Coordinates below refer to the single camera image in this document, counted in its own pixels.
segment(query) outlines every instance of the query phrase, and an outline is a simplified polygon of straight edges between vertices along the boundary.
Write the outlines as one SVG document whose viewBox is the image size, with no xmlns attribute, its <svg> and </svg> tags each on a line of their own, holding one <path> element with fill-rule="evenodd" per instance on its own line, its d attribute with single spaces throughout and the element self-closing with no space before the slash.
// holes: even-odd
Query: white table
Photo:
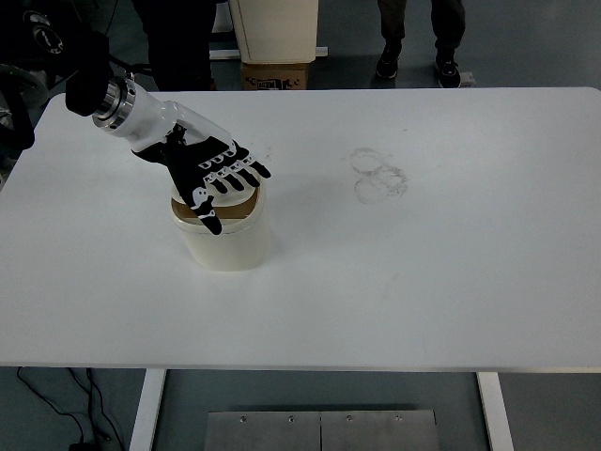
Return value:
<svg viewBox="0 0 601 451">
<path fill-rule="evenodd" d="M 200 269 L 167 171 L 54 98 L 0 195 L 2 365 L 601 370 L 598 91 L 157 97 L 273 173 L 266 262 Z"/>
</svg>

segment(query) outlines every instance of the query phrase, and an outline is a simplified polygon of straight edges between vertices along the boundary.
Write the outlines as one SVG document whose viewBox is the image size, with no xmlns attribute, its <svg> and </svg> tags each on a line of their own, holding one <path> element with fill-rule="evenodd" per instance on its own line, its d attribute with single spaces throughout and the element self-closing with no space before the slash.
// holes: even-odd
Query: gray floor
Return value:
<svg viewBox="0 0 601 451">
<path fill-rule="evenodd" d="M 104 31 L 113 1 L 74 2 L 82 17 Z M 601 8 L 596 0 L 465 0 L 468 30 L 457 62 L 479 87 L 593 86 L 601 88 Z M 374 76 L 383 42 L 376 1 L 320 0 L 318 45 L 328 58 L 312 64 L 310 89 L 435 87 L 434 37 L 429 2 L 408 2 L 407 33 L 394 81 Z M 112 53 L 146 61 L 146 40 L 129 0 L 118 4 L 109 31 Z M 235 48 L 235 43 L 214 48 Z M 240 90 L 239 61 L 215 62 L 220 90 Z M 153 81 L 138 83 L 154 90 Z M 67 450 L 77 442 L 74 422 L 56 415 L 0 368 L 0 449 Z M 144 371 L 97 370 L 105 410 L 126 443 L 131 438 Z M 61 368 L 28 368 L 25 376 L 58 406 L 85 422 L 86 399 Z M 601 449 L 601 377 L 501 375 L 516 450 Z M 423 408 L 437 415 L 440 449 L 487 449 L 485 425 L 472 374 L 296 373 L 171 371 L 155 442 L 157 450 L 203 449 L 210 411 Z M 109 426 L 100 426 L 110 432 Z M 102 449 L 118 449 L 116 441 Z"/>
</svg>

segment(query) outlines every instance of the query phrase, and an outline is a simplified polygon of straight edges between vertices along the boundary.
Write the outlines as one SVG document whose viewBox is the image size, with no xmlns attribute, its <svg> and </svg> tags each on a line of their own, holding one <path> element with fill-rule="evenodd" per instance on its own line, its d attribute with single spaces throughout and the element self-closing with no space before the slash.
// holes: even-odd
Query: table leg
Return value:
<svg viewBox="0 0 601 451">
<path fill-rule="evenodd" d="M 138 413 L 135 416 L 131 435 L 130 451 L 152 450 L 166 374 L 166 369 L 149 368 L 146 370 Z"/>
<path fill-rule="evenodd" d="M 477 373 L 492 451 L 514 451 L 498 373 Z"/>
</svg>

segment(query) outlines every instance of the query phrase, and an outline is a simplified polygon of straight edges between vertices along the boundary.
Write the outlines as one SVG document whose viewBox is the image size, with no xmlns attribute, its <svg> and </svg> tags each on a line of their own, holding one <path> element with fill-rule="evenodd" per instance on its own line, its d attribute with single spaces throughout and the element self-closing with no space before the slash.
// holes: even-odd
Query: white cup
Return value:
<svg viewBox="0 0 601 451">
<path fill-rule="evenodd" d="M 172 219 L 194 259 L 200 266 L 214 271 L 245 271 L 260 265 L 269 247 L 270 227 L 265 206 L 265 184 L 238 194 L 226 202 L 213 202 L 223 230 L 213 235 L 181 201 L 175 190 L 171 199 Z"/>
</svg>

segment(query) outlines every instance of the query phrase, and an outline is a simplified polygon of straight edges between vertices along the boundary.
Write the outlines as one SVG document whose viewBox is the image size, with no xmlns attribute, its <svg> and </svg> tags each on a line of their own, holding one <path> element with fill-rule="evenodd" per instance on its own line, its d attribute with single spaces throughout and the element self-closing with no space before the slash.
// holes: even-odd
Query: stainless steel panel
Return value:
<svg viewBox="0 0 601 451">
<path fill-rule="evenodd" d="M 433 411 L 321 413 L 322 451 L 439 451 Z"/>
<path fill-rule="evenodd" d="M 319 412 L 212 412 L 205 451 L 319 451 Z"/>
</svg>

